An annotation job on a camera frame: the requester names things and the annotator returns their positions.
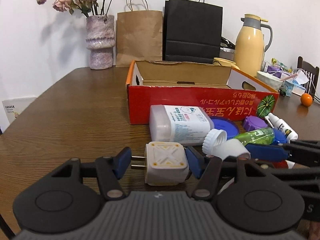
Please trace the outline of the small blue white carton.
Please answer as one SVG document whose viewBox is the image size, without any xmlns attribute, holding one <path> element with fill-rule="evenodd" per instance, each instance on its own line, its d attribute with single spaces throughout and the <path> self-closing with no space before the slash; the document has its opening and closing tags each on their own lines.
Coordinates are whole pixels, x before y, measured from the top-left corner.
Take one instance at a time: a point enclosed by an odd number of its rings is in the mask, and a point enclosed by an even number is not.
<svg viewBox="0 0 320 240">
<path fill-rule="evenodd" d="M 294 89 L 295 84 L 290 80 L 285 80 L 283 82 L 283 91 L 285 93 L 285 96 L 290 97 L 292 94 L 292 91 Z"/>
</svg>

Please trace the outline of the brown paper bag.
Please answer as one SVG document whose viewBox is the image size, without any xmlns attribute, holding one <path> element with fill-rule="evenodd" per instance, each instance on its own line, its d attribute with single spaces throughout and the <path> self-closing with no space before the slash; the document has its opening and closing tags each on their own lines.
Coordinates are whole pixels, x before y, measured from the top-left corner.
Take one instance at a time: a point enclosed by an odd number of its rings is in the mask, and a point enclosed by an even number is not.
<svg viewBox="0 0 320 240">
<path fill-rule="evenodd" d="M 150 10 L 146 0 L 126 0 L 129 11 L 117 14 L 116 66 L 136 61 L 161 61 L 163 12 Z"/>
</svg>

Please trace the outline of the round blue lid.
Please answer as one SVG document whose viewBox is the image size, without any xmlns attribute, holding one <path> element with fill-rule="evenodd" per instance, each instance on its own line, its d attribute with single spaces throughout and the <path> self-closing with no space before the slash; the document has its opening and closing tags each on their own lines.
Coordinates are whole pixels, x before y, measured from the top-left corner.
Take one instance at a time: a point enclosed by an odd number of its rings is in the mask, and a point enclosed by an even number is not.
<svg viewBox="0 0 320 240">
<path fill-rule="evenodd" d="M 219 116 L 211 116 L 210 118 L 213 121 L 215 129 L 226 131 L 227 140 L 233 139 L 240 133 L 238 126 L 231 120 Z"/>
</svg>

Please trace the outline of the blue plastic lid piece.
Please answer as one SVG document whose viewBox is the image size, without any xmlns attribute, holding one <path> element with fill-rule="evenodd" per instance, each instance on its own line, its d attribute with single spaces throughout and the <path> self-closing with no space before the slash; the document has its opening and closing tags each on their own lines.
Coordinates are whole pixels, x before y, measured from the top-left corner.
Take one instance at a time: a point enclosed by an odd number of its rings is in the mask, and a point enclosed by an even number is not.
<svg viewBox="0 0 320 240">
<path fill-rule="evenodd" d="M 281 131 L 277 130 L 276 128 L 273 128 L 273 131 L 274 131 L 274 139 L 273 139 L 272 145 L 287 143 L 287 139 Z"/>
</svg>

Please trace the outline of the white plastic wipes container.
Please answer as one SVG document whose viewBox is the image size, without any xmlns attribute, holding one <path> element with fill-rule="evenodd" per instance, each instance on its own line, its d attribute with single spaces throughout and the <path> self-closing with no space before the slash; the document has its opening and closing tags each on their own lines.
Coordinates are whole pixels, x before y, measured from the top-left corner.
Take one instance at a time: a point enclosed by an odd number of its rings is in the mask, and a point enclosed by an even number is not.
<svg viewBox="0 0 320 240">
<path fill-rule="evenodd" d="M 213 128 L 211 118 L 201 107 L 173 105 L 150 107 L 149 129 L 152 141 L 199 146 Z"/>
</svg>

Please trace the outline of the orange fruit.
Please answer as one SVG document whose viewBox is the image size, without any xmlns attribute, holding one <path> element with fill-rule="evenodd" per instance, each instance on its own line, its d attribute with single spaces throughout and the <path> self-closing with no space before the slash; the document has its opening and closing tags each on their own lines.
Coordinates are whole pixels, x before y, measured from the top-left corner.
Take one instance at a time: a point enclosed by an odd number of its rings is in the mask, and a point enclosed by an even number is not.
<svg viewBox="0 0 320 240">
<path fill-rule="evenodd" d="M 300 97 L 300 102 L 305 107 L 310 107 L 313 103 L 313 98 L 310 94 L 304 93 Z"/>
</svg>

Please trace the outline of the purple ridged cap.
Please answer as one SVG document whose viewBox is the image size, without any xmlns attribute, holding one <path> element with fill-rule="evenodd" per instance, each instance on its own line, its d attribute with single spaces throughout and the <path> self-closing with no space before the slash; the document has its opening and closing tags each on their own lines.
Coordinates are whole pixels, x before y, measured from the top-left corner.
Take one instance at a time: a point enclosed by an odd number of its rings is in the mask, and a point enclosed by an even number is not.
<svg viewBox="0 0 320 240">
<path fill-rule="evenodd" d="M 246 132 L 268 127 L 268 124 L 263 119 L 252 115 L 245 117 L 242 125 Z"/>
</svg>

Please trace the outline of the white ridged cap bottle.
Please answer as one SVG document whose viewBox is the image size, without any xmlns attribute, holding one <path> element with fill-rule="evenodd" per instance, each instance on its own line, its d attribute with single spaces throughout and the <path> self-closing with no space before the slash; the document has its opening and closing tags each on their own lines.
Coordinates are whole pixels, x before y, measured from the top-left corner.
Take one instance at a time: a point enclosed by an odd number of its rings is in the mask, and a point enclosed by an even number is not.
<svg viewBox="0 0 320 240">
<path fill-rule="evenodd" d="M 228 157 L 251 158 L 250 152 L 238 139 L 227 140 L 227 132 L 222 129 L 212 129 L 206 135 L 202 152 L 208 157 L 218 157 L 225 160 Z"/>
</svg>

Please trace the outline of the purple ceramic vase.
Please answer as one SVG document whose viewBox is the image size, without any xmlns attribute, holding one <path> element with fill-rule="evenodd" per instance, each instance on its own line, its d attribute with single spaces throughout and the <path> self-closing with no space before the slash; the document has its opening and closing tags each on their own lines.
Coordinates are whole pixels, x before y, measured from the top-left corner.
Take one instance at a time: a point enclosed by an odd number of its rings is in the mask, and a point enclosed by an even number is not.
<svg viewBox="0 0 320 240">
<path fill-rule="evenodd" d="M 114 15 L 89 16 L 86 19 L 86 46 L 90 51 L 89 67 L 103 70 L 113 66 L 113 48 L 116 45 Z"/>
</svg>

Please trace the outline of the white ceramic bowl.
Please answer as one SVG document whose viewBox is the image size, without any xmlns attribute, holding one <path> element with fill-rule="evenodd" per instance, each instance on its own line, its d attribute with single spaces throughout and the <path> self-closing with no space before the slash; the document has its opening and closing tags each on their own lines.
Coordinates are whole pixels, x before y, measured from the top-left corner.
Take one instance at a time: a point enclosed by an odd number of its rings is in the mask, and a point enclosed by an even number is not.
<svg viewBox="0 0 320 240">
<path fill-rule="evenodd" d="M 272 87 L 274 90 L 279 90 L 283 84 L 280 78 L 262 71 L 257 71 L 257 79 Z"/>
</svg>

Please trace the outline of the small white spray bottle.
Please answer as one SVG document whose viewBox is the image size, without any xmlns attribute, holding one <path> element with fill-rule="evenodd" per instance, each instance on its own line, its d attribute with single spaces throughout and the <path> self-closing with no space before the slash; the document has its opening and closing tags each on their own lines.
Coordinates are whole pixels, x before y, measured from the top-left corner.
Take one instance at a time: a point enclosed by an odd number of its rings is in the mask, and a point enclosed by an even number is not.
<svg viewBox="0 0 320 240">
<path fill-rule="evenodd" d="M 278 118 L 273 113 L 269 113 L 264 117 L 267 123 L 276 130 L 280 131 L 286 138 L 287 142 L 297 140 L 298 134 L 283 119 Z"/>
</svg>

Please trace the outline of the purple packaged item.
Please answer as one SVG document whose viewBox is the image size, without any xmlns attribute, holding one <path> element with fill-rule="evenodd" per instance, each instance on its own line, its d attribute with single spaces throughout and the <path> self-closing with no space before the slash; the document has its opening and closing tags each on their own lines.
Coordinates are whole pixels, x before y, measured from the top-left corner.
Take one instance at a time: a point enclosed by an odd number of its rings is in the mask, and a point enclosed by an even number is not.
<svg viewBox="0 0 320 240">
<path fill-rule="evenodd" d="M 274 76 L 281 76 L 282 74 L 282 69 L 277 67 L 277 66 L 268 66 L 267 67 L 267 73 L 268 74 L 271 74 L 271 75 L 274 75 Z"/>
</svg>

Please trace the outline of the red cardboard box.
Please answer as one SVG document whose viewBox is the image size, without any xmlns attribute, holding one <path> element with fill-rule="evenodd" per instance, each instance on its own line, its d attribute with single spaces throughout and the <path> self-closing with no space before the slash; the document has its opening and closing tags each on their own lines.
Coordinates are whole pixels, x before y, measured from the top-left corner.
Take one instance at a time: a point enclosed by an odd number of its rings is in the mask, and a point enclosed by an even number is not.
<svg viewBox="0 0 320 240">
<path fill-rule="evenodd" d="M 148 124 L 152 105 L 201 107 L 209 116 L 242 121 L 274 110 L 277 90 L 235 67 L 132 61 L 126 80 L 129 120 Z"/>
</svg>

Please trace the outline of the dark wooden chair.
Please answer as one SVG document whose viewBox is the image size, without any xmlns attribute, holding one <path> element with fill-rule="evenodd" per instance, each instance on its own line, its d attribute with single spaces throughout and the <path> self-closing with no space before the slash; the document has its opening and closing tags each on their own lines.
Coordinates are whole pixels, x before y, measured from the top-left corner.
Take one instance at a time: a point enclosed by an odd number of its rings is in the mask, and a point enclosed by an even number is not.
<svg viewBox="0 0 320 240">
<path fill-rule="evenodd" d="M 298 57 L 297 69 L 302 69 L 308 82 L 303 84 L 305 92 L 310 94 L 312 98 L 316 95 L 316 88 L 319 78 L 319 67 L 314 67 L 308 61 L 305 61 L 301 56 Z"/>
</svg>

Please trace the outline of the white tissue pack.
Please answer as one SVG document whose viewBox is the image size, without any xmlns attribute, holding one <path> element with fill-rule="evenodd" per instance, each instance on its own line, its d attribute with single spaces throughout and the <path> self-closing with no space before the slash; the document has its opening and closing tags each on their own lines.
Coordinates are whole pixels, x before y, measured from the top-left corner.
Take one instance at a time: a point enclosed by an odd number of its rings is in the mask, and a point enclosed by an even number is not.
<svg viewBox="0 0 320 240">
<path fill-rule="evenodd" d="M 292 93 L 296 94 L 298 96 L 301 96 L 305 93 L 305 87 L 303 87 L 301 85 L 294 84 Z"/>
</svg>

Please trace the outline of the black paper bag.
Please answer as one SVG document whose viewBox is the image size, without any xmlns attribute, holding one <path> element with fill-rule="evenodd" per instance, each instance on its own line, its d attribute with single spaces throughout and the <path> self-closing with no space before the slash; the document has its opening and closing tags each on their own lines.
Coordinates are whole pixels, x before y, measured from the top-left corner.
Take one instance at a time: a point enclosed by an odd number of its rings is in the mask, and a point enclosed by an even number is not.
<svg viewBox="0 0 320 240">
<path fill-rule="evenodd" d="M 163 61 L 212 63 L 220 55 L 223 8 L 205 0 L 166 0 Z"/>
</svg>

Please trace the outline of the green transparent bottle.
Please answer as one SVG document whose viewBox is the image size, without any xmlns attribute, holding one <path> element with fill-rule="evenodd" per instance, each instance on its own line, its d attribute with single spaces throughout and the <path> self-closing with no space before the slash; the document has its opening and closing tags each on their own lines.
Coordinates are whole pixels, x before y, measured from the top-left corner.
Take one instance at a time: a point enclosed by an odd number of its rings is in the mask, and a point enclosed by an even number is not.
<svg viewBox="0 0 320 240">
<path fill-rule="evenodd" d="M 274 131 L 272 128 L 266 127 L 241 133 L 234 138 L 239 140 L 244 146 L 247 144 L 270 145 L 274 141 Z"/>
</svg>

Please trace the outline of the white square plug adapter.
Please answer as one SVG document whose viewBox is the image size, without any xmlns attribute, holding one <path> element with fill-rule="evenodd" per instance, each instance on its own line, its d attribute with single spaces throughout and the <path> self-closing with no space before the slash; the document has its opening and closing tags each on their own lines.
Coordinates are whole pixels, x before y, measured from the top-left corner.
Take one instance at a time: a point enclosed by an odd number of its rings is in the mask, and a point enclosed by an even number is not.
<svg viewBox="0 0 320 240">
<path fill-rule="evenodd" d="M 178 142 L 152 141 L 145 146 L 143 156 L 132 156 L 133 170 L 143 170 L 145 183 L 150 186 L 175 186 L 183 183 L 189 174 L 184 147 Z"/>
</svg>

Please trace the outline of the yellow thermos jug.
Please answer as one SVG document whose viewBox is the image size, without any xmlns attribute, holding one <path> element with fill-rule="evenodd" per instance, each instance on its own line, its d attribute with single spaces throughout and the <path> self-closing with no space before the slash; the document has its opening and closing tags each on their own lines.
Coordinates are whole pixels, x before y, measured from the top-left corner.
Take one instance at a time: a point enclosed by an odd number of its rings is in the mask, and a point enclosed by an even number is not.
<svg viewBox="0 0 320 240">
<path fill-rule="evenodd" d="M 236 38 L 233 60 L 240 70 L 256 77 L 257 72 L 261 70 L 264 54 L 272 43 L 273 29 L 270 25 L 264 24 L 268 20 L 257 15 L 245 14 L 241 21 L 243 25 Z M 270 31 L 267 45 L 264 42 L 262 28 Z"/>
</svg>

